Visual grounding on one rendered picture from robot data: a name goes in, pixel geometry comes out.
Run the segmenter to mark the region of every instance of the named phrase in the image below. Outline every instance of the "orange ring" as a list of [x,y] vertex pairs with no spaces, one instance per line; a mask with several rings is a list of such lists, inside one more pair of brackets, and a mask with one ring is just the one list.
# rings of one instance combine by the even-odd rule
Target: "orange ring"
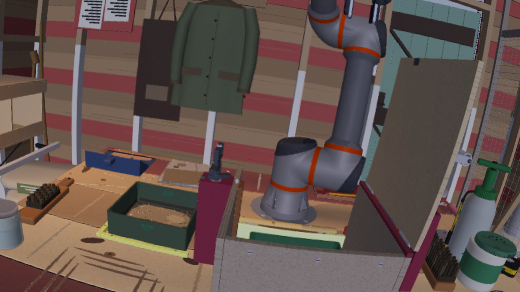
[[339,22],[339,31],[338,31],[338,49],[343,48],[343,29],[345,29],[345,18],[347,16],[345,14],[341,14],[341,21]]
[[289,193],[301,193],[301,192],[304,192],[307,190],[307,186],[304,186],[304,187],[301,187],[301,188],[290,188],[290,187],[284,187],[282,185],[279,185],[277,183],[275,183],[272,179],[271,179],[271,185],[279,190],[282,190],[282,191],[286,191],[286,192],[289,192]]
[[352,153],[352,154],[356,154],[359,156],[363,155],[363,151],[361,151],[361,150],[356,150],[356,149],[352,149],[349,147],[339,146],[339,145],[330,144],[330,143],[325,143],[325,148],[334,149],[334,150],[347,152],[347,153]]
[[322,19],[317,19],[317,18],[312,17],[312,15],[311,15],[309,12],[307,12],[307,15],[309,15],[309,18],[310,18],[312,21],[317,22],[317,23],[332,23],[332,22],[336,21],[336,20],[339,18],[339,14],[338,14],[338,16],[336,16],[336,17],[334,17],[334,18],[331,18],[331,19],[323,19],[323,20],[322,20]]
[[309,169],[309,178],[307,179],[307,183],[311,186],[314,181],[314,172],[316,171],[316,163],[318,162],[320,151],[321,147],[316,147],[316,149],[314,149],[314,155],[312,156],[311,168]]
[[363,47],[354,47],[354,46],[346,47],[346,48],[343,49],[343,52],[346,52],[346,51],[363,52],[363,53],[367,53],[367,54],[376,56],[378,59],[381,59],[381,55],[379,55],[376,51],[371,50],[371,49],[367,49],[367,48],[363,48]]

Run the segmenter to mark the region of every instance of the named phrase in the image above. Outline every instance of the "jacket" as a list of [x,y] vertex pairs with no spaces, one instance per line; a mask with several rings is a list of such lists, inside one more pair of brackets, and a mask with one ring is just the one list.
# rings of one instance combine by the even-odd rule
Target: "jacket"
[[242,114],[259,38],[255,9],[244,9],[231,0],[189,2],[173,41],[171,104]]

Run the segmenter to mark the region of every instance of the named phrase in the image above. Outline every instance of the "wooden box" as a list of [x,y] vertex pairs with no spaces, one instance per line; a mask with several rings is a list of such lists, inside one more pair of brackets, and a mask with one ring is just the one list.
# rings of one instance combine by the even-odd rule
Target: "wooden box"
[[[136,212],[129,211],[136,203],[163,210],[189,212],[191,217],[185,227],[161,223],[158,218],[132,217]],[[108,228],[114,235],[186,250],[195,231],[196,209],[197,193],[136,182],[107,210]]]

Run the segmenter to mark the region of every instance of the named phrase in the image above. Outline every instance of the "green container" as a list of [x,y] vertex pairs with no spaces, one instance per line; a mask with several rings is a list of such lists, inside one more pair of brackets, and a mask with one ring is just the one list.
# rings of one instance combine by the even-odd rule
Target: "green container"
[[[147,203],[193,215],[186,227],[177,227],[126,214],[136,202]],[[136,182],[107,210],[110,234],[150,244],[186,250],[195,232],[197,193]]]
[[249,239],[265,241],[265,242],[272,242],[272,243],[279,243],[279,244],[305,246],[305,247],[336,249],[336,250],[341,249],[339,242],[336,242],[336,241],[296,238],[296,237],[289,237],[289,236],[265,234],[265,233],[260,233],[260,232],[251,232]]

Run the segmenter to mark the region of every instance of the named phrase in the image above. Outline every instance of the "gray cup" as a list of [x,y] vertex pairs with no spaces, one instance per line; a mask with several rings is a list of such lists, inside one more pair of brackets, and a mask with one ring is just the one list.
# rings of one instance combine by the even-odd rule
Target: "gray cup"
[[22,242],[22,218],[18,204],[0,199],[0,249],[13,249]]

